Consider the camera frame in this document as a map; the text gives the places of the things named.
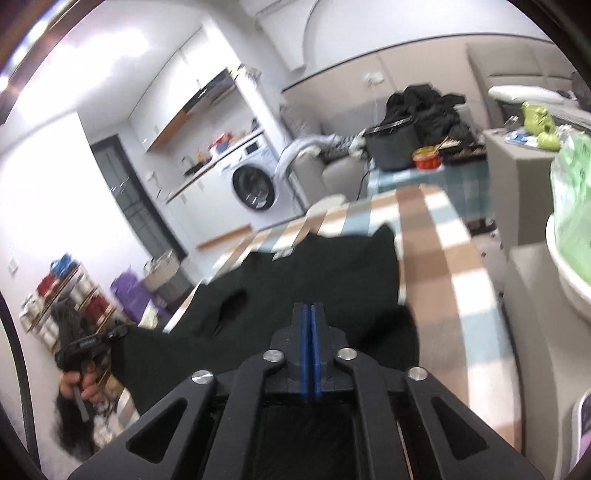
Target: green bag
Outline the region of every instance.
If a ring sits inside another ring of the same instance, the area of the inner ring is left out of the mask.
[[[591,284],[591,137],[568,137],[550,167],[558,251]]]

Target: light switch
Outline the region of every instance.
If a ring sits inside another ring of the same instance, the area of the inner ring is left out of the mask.
[[[8,271],[10,272],[10,274],[12,276],[14,276],[16,274],[18,270],[18,263],[16,261],[16,259],[14,257],[12,257],[10,259],[10,262],[8,262]]]

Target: bowl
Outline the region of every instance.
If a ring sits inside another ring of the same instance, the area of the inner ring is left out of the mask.
[[[558,269],[558,279],[569,303],[591,323],[591,286],[575,272],[558,251],[554,235],[554,215],[546,224],[546,244],[550,257]]]
[[[441,166],[437,147],[423,147],[413,152],[413,162],[419,170],[435,170]]]

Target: black mount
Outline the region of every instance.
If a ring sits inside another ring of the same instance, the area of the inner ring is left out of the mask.
[[[270,350],[238,370],[183,381],[70,480],[256,478],[260,410],[305,403],[352,406],[358,479],[543,480],[425,369],[386,369],[348,348],[320,304],[296,304]]]

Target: hand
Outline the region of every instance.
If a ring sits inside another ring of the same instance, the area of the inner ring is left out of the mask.
[[[60,393],[68,400],[74,400],[72,386],[80,384],[80,372],[62,372],[60,375]],[[103,401],[103,394],[96,384],[96,372],[93,365],[86,368],[82,376],[82,384],[79,385],[82,400],[90,400],[92,403]]]

